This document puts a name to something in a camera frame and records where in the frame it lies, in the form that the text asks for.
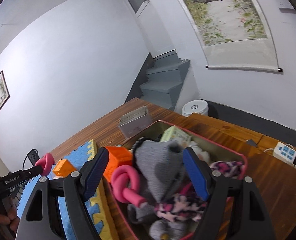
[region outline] container filled with toys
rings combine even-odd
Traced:
[[[122,147],[107,147],[110,159],[104,176],[135,239],[192,237],[207,202],[197,196],[187,175],[186,147],[212,171],[243,179],[245,156],[164,121],[154,122]]]

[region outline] orange block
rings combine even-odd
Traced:
[[[112,173],[122,165],[132,166],[132,154],[124,147],[105,147],[109,152],[108,165],[104,171],[104,177],[110,182]]]
[[[60,160],[53,169],[53,173],[56,176],[67,177],[73,171],[77,169],[67,159]]]

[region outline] person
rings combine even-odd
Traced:
[[[20,219],[17,216],[17,209],[14,206],[13,200],[11,198],[9,199],[12,207],[10,208],[7,216],[0,214],[0,224],[9,225],[10,229],[16,233]]]

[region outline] pink knotted toy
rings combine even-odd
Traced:
[[[46,153],[43,158],[39,159],[35,163],[35,166],[41,166],[43,168],[43,172],[40,175],[47,176],[51,172],[51,168],[54,164],[54,157],[50,153]]]
[[[111,176],[112,191],[121,203],[131,203],[138,208],[147,204],[147,200],[140,196],[140,177],[138,171],[129,165],[122,165],[114,170]]]

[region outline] silver screw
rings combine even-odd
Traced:
[[[246,176],[246,177],[244,178],[244,180],[245,180],[247,183],[251,183],[251,182],[253,181],[253,179],[252,179],[251,177],[249,177],[249,176]]]
[[[73,172],[71,173],[71,176],[72,176],[73,178],[75,178],[75,177],[78,177],[79,174],[80,174],[79,171],[73,171]]]
[[[215,176],[215,177],[220,177],[221,172],[220,171],[213,171],[212,175]]]
[[[43,176],[39,179],[39,182],[45,182],[47,180],[47,177]]]

